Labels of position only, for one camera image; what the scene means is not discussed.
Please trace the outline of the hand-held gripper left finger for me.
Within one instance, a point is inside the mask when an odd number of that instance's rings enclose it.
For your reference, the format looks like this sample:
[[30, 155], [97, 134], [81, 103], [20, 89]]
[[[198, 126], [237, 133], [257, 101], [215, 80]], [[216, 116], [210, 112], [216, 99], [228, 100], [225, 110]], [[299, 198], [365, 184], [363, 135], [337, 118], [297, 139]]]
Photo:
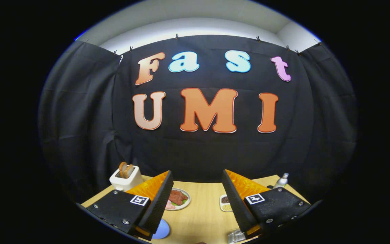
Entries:
[[116, 170], [110, 182], [113, 185], [110, 192], [87, 207], [81, 204], [77, 207], [117, 231], [150, 241], [172, 191], [172, 172], [167, 170], [143, 181], [138, 169], [133, 169], [130, 176]]

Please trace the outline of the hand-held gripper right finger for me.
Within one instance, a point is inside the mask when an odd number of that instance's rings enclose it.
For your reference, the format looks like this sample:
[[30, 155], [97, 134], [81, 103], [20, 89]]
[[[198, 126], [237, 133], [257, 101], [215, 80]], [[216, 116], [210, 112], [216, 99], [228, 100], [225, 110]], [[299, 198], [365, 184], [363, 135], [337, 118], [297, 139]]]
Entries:
[[247, 239], [292, 226], [319, 205], [310, 204], [283, 187], [269, 189], [227, 169], [222, 172], [222, 184], [240, 231]]

